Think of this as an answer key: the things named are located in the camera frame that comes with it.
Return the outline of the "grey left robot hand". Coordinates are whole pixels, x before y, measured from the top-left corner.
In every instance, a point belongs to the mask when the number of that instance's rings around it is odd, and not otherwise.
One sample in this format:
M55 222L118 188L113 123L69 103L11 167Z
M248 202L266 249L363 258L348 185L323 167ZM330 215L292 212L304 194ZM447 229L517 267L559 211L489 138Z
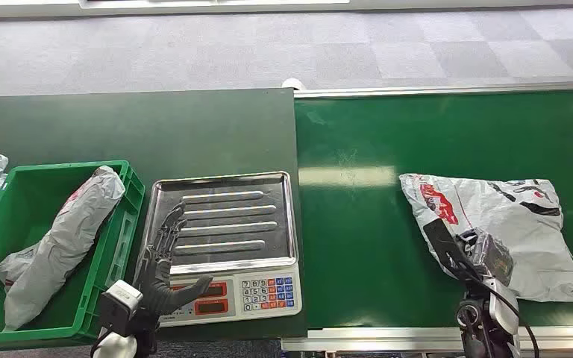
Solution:
M200 276L194 284L174 290L170 286L172 249L181 229L187 224L184 218L186 204L180 202L164 217L153 242L147 244L136 279L137 289L143 294L144 309L156 316L170 315L182 306L203 295L213 281L210 275Z

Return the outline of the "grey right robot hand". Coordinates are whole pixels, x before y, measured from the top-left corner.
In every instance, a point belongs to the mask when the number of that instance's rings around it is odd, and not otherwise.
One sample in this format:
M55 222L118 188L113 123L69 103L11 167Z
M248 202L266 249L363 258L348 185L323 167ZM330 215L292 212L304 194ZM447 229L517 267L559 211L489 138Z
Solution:
M485 230L473 227L454 233L442 219L435 219L422 228L430 249L445 273L458 280L471 275L478 280L495 278L510 284L514 261L499 239Z

